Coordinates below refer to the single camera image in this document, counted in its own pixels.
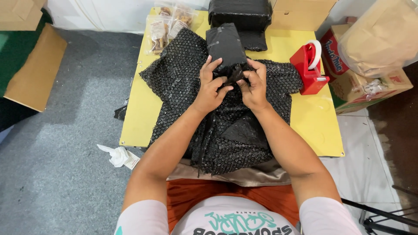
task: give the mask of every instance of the brown paper bag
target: brown paper bag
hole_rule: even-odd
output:
[[[338,52],[354,72],[379,78],[418,52],[417,0],[377,0],[341,37]]]

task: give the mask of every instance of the red tape dispenser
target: red tape dispenser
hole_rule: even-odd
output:
[[[319,41],[309,40],[290,58],[303,82],[301,95],[317,94],[329,82],[329,77],[321,75],[321,52]]]

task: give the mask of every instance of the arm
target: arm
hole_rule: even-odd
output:
[[[329,197],[341,202],[332,176],[318,156],[267,101],[265,65],[253,60],[248,60],[248,64],[256,72],[244,72],[251,86],[243,80],[237,82],[242,100],[263,127],[277,162],[289,173],[298,206],[312,197]]]
[[[128,206],[148,199],[167,204],[167,177],[186,152],[200,122],[233,89],[232,86],[225,86],[217,92],[227,78],[213,79],[212,71],[222,63],[222,59],[210,63],[211,59],[209,56],[200,70],[201,87],[193,104],[149,147],[132,171],[122,212]]]

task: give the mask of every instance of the table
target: table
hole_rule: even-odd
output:
[[[192,30],[205,38],[206,30],[210,29],[208,12],[198,12],[199,16]],[[246,51],[250,58],[289,62],[289,58],[302,45],[308,40],[315,39],[312,31],[267,29],[265,36],[269,49],[263,52]],[[147,33],[145,33],[119,142],[123,146],[148,146],[163,103],[139,76],[141,71],[159,58],[159,56],[146,55],[147,45]],[[305,139],[318,156],[344,156],[341,134],[328,85],[316,95],[300,95],[299,93],[292,95],[291,127]]]

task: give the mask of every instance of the bubble wrap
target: bubble wrap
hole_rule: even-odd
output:
[[[160,59],[140,73],[142,79],[163,101],[149,145],[162,135],[196,98],[200,88],[199,70],[207,57],[206,41],[184,28],[163,50]],[[257,61],[267,67],[267,100],[290,124],[290,94],[297,93],[302,87],[298,72],[290,63]],[[240,88],[237,84],[233,86],[234,89],[228,92],[222,104],[200,123],[184,155],[184,158],[191,159],[193,166],[200,168],[200,172],[220,175],[273,159],[271,150],[266,149],[263,144],[248,144],[250,140],[241,143],[235,140],[242,136],[231,138],[228,137],[231,136],[230,131],[228,134],[225,132],[233,124],[247,120],[246,114],[250,112],[242,102]]]

